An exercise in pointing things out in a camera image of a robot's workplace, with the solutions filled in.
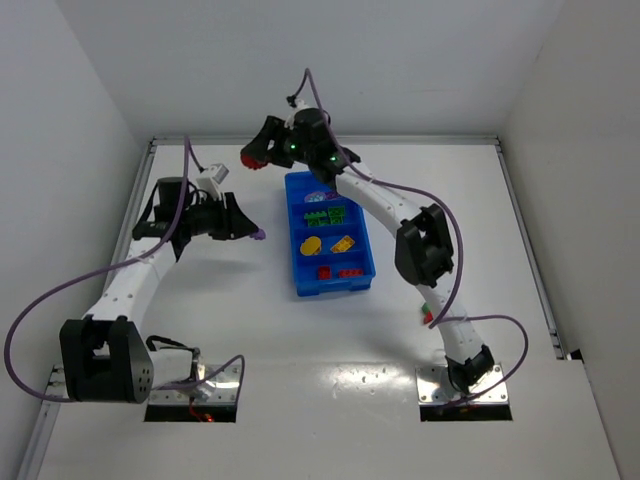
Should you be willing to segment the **red white flower lego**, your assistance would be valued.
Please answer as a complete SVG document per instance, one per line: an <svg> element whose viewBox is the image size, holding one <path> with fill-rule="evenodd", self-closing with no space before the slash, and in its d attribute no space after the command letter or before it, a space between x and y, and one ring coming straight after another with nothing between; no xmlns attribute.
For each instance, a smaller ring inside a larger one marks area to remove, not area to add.
<svg viewBox="0 0 640 480"><path fill-rule="evenodd" d="M242 154L240 156L241 163L250 170L260 170L267 166L264 161L259 161L250 155Z"/></svg>

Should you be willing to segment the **purple round lego piece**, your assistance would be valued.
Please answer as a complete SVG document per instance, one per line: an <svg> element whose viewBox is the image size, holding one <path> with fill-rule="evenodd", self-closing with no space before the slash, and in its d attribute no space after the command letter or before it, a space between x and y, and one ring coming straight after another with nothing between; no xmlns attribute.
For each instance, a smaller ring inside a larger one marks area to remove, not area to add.
<svg viewBox="0 0 640 480"><path fill-rule="evenodd" d="M315 191L307 194L304 198L305 203L322 202L326 200L326 194L321 191Z"/></svg>

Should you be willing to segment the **yellow oval lego piece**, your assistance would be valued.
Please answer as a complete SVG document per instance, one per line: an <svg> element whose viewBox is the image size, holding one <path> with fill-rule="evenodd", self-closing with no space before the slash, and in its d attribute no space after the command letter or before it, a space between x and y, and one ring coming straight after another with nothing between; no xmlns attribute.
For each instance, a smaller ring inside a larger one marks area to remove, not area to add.
<svg viewBox="0 0 640 480"><path fill-rule="evenodd" d="M299 251L303 256L318 255L322 251L322 240L318 236L307 237L300 245Z"/></svg>

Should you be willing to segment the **green striped lego brick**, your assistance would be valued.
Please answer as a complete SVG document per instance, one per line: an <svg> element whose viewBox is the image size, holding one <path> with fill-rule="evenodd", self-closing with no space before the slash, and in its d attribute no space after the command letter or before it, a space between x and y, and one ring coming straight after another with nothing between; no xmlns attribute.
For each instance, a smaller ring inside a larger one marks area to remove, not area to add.
<svg viewBox="0 0 640 480"><path fill-rule="evenodd" d="M345 221L346 208L344 206L329 207L327 214L331 225L341 225Z"/></svg>

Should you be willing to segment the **small red lego brick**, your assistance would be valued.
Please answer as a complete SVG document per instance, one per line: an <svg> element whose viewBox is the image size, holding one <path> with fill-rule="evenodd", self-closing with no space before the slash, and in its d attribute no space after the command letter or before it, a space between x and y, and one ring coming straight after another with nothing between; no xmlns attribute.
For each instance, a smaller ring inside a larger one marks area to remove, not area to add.
<svg viewBox="0 0 640 480"><path fill-rule="evenodd" d="M329 266L320 266L317 270L317 278L319 280L329 280L332 278L331 269Z"/></svg>

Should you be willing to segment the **yellow lego brick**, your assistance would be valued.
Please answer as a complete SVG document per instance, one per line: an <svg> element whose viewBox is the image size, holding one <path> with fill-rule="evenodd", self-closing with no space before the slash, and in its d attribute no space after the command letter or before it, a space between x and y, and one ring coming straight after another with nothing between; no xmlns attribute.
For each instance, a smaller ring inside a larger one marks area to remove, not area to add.
<svg viewBox="0 0 640 480"><path fill-rule="evenodd" d="M331 247L331 252L334 254L345 253L354 245L355 240L349 235L345 235Z"/></svg>

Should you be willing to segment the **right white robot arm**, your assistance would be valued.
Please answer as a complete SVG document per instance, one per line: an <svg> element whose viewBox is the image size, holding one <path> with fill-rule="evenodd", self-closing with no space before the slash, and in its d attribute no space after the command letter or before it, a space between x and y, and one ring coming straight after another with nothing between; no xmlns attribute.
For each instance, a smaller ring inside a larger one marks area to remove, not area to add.
<svg viewBox="0 0 640 480"><path fill-rule="evenodd" d="M438 203L419 206L400 189L377 180L351 150L341 146L323 111L305 108L289 119L266 118L242 148L242 164L305 165L314 177L373 216L395 240L394 264L400 276L422 295L441 335L449 381L467 396L494 366L489 347L470 323L458 298L462 253L458 227Z"/></svg>

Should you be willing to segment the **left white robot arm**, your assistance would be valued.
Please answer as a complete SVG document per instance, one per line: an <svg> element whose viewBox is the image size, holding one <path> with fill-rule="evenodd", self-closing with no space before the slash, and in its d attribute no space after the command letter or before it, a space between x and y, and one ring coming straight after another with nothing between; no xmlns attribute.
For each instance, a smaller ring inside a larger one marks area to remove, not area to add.
<svg viewBox="0 0 640 480"><path fill-rule="evenodd" d="M103 296L81 319L64 323L59 340L68 397L77 402L144 402L155 390L197 391L210 379L196 347L153 346L142 338L145 313L163 278L195 237L262 240L265 233L212 178L156 182L132 231L127 260Z"/></svg>

